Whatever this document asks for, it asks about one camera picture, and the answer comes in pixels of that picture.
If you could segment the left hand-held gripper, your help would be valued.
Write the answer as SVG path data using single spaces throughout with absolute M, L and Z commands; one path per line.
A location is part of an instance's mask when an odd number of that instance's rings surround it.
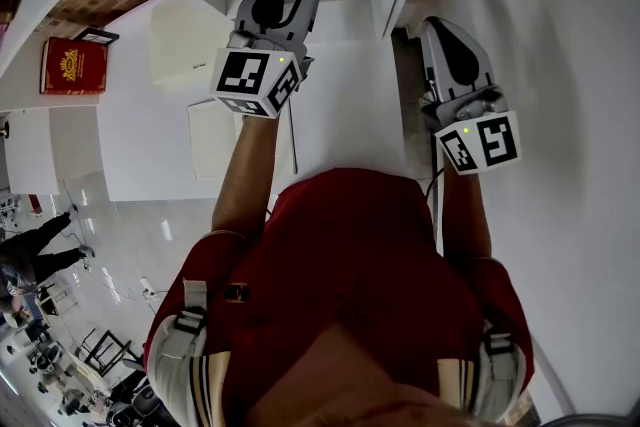
M 211 96 L 243 116 L 276 119 L 314 59 L 304 40 L 320 0 L 242 0 L 226 47 L 216 53 Z M 283 35 L 272 29 L 285 30 Z

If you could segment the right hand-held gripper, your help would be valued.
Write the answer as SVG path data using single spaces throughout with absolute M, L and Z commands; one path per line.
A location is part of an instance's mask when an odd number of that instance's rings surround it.
M 519 161 L 516 112 L 508 108 L 502 89 L 492 85 L 483 47 L 461 27 L 436 16 L 424 20 L 420 41 L 433 93 L 423 95 L 419 105 L 457 174 L 478 174 Z M 482 88 L 455 98 L 450 90 L 456 91 L 456 83 Z

